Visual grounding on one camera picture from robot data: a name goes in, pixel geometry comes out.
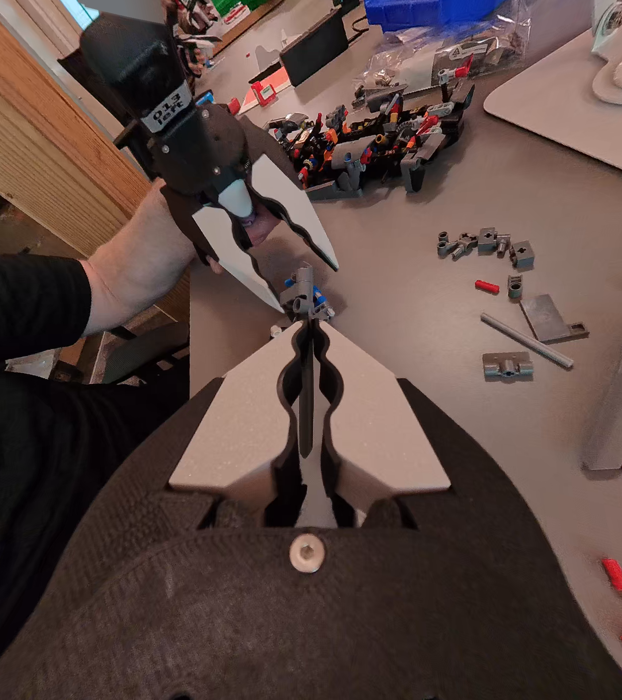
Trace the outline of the lego car chassis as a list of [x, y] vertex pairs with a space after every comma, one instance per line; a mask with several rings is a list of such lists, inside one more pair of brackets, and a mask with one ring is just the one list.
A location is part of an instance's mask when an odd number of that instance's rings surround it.
[[350, 123], [341, 104], [314, 120], [292, 113], [264, 129], [282, 146], [311, 200], [360, 197], [369, 183], [394, 179], [415, 194], [429, 164], [460, 139], [474, 92], [475, 83], [456, 81], [442, 86], [443, 102], [405, 109], [403, 93], [394, 90], [372, 118]]

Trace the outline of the wooden pillar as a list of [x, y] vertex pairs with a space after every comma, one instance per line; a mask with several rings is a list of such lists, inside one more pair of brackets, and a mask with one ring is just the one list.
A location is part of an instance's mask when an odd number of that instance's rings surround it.
[[0, 195], [89, 256], [149, 187], [0, 22]]

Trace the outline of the blue and grey lego assembly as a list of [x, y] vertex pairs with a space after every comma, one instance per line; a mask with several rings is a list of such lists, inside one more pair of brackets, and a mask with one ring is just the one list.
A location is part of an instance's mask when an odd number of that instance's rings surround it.
[[314, 282], [314, 270], [304, 266], [284, 282], [279, 303], [290, 321], [303, 324], [300, 340], [300, 392], [298, 396], [298, 446], [306, 459], [314, 442], [314, 331], [317, 322], [330, 321], [335, 311]]

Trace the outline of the grey lego bracket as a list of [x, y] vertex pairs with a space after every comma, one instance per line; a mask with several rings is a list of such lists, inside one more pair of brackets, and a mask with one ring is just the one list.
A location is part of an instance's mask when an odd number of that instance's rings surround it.
[[529, 352], [509, 351], [482, 355], [486, 380], [522, 380], [534, 376], [534, 365]]

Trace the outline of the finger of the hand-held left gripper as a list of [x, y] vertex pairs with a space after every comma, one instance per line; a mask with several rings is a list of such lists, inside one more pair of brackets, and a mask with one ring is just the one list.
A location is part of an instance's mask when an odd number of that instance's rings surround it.
[[333, 245], [306, 192], [298, 188], [296, 180], [288, 178], [269, 155], [262, 154], [253, 160], [245, 153], [242, 156], [244, 232], [255, 224], [258, 204], [263, 205], [274, 217], [286, 222], [332, 270], [340, 268]]
[[275, 311], [283, 312], [277, 293], [259, 273], [256, 260], [235, 237], [240, 228], [237, 221], [223, 208], [203, 206], [193, 214], [193, 222], [201, 230], [220, 267], [243, 284], [250, 292]]

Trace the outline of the person's left hand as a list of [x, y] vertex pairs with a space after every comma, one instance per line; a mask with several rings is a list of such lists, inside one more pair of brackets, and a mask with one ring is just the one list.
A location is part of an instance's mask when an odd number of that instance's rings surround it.
[[197, 256], [172, 218], [157, 179], [133, 218], [83, 264], [90, 270], [88, 328], [122, 325], [171, 291]]

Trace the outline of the person's left forearm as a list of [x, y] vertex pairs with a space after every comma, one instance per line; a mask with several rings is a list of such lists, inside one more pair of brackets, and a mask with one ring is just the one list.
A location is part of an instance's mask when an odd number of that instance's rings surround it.
[[0, 256], [0, 363], [70, 346], [135, 314], [87, 261]]

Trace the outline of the white book stand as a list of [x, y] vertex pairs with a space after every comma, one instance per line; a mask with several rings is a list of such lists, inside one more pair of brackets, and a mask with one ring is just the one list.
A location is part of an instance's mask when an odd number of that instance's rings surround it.
[[484, 109], [622, 170], [622, 2], [594, 1], [588, 33], [498, 87]]

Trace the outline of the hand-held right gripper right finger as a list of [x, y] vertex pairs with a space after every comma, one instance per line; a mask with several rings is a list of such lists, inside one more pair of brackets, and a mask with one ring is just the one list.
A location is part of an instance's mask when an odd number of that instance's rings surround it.
[[351, 507], [451, 486], [398, 378], [321, 321], [314, 331], [319, 389], [329, 402], [321, 443], [326, 494]]

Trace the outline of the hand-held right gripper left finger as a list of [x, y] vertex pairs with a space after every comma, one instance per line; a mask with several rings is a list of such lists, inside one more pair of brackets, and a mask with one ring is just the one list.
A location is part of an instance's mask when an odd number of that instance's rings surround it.
[[280, 398], [282, 372], [297, 356], [297, 321], [231, 369], [169, 478], [173, 489], [237, 501], [273, 501], [273, 462], [287, 447], [290, 408]]

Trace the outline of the cluster of grey lego connectors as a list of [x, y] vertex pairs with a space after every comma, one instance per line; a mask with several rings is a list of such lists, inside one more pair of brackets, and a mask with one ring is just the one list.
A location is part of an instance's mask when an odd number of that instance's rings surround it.
[[448, 232], [438, 234], [436, 250], [439, 258], [458, 260], [475, 251], [476, 255], [495, 255], [499, 259], [508, 258], [514, 269], [531, 269], [535, 264], [535, 253], [528, 240], [513, 240], [509, 234], [501, 233], [494, 227], [482, 228], [477, 234], [462, 232], [450, 238]]

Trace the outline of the long grey lego axle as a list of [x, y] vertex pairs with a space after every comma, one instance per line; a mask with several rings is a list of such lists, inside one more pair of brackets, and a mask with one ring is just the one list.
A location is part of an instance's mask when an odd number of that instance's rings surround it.
[[522, 346], [534, 351], [536, 354], [548, 359], [552, 363], [555, 363], [556, 365], [560, 366], [561, 368], [564, 368], [566, 370], [570, 370], [574, 367], [574, 361], [569, 358], [566, 355], [561, 354], [558, 351], [555, 351], [551, 347], [543, 344], [543, 342], [538, 341], [537, 339], [534, 339], [534, 337], [529, 337], [528, 335], [524, 334], [523, 332], [520, 332], [519, 330], [512, 328], [508, 326], [507, 324], [503, 323], [502, 321], [494, 318], [493, 316], [489, 315], [488, 313], [482, 312], [480, 314], [480, 319], [483, 323], [485, 323], [487, 326], [490, 328], [495, 329], [502, 335], [505, 335], [506, 337], [511, 338], [512, 340], [518, 342]]

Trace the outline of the dark grey flat lego plate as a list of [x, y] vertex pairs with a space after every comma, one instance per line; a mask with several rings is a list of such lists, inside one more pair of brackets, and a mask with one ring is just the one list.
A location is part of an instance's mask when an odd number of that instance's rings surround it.
[[534, 337], [544, 345], [584, 339], [590, 335], [582, 322], [565, 322], [549, 294], [521, 299], [519, 306]]

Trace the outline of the blue plastic bin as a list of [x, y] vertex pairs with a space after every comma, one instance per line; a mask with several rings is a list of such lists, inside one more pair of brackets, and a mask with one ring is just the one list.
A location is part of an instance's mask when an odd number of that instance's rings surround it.
[[503, 1], [364, 1], [367, 21], [383, 31], [473, 24]]

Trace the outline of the black rectangular box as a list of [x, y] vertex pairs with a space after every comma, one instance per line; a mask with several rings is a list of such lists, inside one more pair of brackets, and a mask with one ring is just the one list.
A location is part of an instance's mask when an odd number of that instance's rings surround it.
[[296, 88], [348, 48], [342, 13], [337, 8], [283, 48], [280, 61]]

